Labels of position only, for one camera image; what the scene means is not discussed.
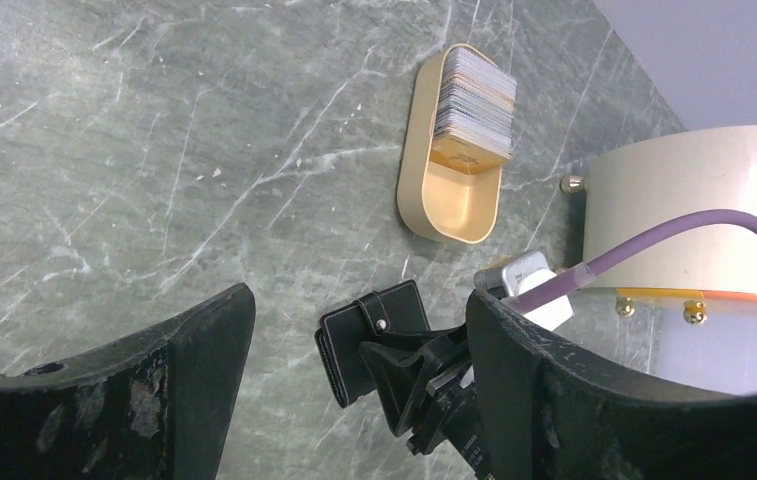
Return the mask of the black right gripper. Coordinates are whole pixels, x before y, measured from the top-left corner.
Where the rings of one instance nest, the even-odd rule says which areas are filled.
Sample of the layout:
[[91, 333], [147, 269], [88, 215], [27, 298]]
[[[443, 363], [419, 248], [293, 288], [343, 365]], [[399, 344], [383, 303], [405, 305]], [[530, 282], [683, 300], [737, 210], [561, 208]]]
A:
[[413, 455], [429, 455], [447, 440], [476, 479], [494, 478], [473, 381], [466, 373], [446, 372], [468, 358], [466, 340], [363, 342], [359, 353], [391, 433], [400, 437], [412, 430], [407, 448]]

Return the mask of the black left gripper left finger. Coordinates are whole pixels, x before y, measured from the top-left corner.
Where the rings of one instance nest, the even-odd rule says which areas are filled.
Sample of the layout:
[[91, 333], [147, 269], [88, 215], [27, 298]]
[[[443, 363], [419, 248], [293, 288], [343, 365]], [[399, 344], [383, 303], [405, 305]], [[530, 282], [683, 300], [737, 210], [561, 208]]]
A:
[[213, 479], [256, 315], [249, 287], [0, 375], [0, 479]]

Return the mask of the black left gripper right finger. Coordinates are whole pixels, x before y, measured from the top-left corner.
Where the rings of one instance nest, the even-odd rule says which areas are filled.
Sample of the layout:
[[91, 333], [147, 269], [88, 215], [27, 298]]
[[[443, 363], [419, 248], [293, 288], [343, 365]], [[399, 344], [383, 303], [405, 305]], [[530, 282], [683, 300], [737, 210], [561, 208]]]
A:
[[482, 290], [465, 320], [496, 478], [757, 479], [757, 395], [619, 365]]

